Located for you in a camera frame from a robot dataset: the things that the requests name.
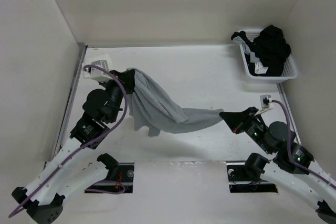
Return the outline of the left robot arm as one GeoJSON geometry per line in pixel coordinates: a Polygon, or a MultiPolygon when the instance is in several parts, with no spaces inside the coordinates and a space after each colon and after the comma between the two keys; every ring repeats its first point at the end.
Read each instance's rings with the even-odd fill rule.
{"type": "Polygon", "coordinates": [[[107,153],[100,154],[79,173],[73,172],[124,120],[129,105],[127,96],[135,86],[135,71],[108,71],[96,65],[86,65],[84,69],[89,73],[100,70],[108,78],[99,82],[101,89],[87,95],[82,117],[56,156],[30,184],[13,190],[12,197],[18,206],[10,217],[24,210],[35,223],[53,223],[70,199],[96,183],[116,179],[119,163],[107,153]]]}

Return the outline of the grey tank top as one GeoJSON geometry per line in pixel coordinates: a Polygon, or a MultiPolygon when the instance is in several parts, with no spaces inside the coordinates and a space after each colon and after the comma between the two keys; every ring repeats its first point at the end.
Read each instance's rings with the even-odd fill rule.
{"type": "Polygon", "coordinates": [[[134,119],[134,130],[148,128],[148,136],[160,132],[181,134],[206,129],[222,118],[222,109],[182,108],[166,91],[143,71],[133,68],[134,89],[127,96],[129,115],[134,119]]]}

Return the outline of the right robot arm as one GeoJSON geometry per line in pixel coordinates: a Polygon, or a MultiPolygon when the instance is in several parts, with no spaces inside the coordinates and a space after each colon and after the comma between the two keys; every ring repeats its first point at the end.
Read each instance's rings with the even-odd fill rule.
{"type": "Polygon", "coordinates": [[[227,166],[232,183],[275,184],[309,205],[326,223],[335,223],[335,180],[301,144],[284,122],[266,125],[261,113],[250,107],[243,112],[221,112],[220,117],[234,134],[246,133],[266,154],[251,153],[244,164],[227,166]]]}

